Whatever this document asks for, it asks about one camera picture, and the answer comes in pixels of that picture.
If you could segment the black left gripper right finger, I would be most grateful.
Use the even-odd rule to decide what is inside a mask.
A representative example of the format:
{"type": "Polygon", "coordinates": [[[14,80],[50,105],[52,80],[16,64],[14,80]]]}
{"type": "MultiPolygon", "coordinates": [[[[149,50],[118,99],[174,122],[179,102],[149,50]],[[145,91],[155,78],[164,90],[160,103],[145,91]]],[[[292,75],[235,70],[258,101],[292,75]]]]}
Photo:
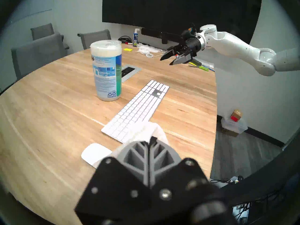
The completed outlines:
{"type": "Polygon", "coordinates": [[[149,141],[149,225],[234,225],[232,209],[197,161],[181,159],[156,137],[149,141]]]}

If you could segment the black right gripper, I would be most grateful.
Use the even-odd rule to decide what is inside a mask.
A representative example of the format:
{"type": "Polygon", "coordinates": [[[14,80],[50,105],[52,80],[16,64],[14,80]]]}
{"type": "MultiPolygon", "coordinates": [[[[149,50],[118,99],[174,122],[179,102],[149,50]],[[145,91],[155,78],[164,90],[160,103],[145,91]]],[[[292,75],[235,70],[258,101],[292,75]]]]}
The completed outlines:
{"type": "Polygon", "coordinates": [[[172,56],[178,54],[176,59],[174,59],[169,65],[176,65],[176,64],[186,64],[192,61],[193,57],[197,55],[199,51],[202,50],[202,43],[201,37],[190,37],[190,38],[183,38],[183,47],[169,47],[167,52],[163,54],[160,58],[160,61],[168,59],[172,56]]]}

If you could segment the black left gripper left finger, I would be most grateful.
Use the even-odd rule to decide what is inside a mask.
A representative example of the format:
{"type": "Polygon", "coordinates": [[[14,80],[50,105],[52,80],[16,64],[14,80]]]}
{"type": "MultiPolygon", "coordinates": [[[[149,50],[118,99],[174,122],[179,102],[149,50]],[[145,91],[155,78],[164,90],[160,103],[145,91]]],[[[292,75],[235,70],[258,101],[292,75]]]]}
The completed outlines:
{"type": "Polygon", "coordinates": [[[120,159],[105,157],[74,211],[83,225],[152,225],[150,150],[153,141],[134,141],[120,159]]]}

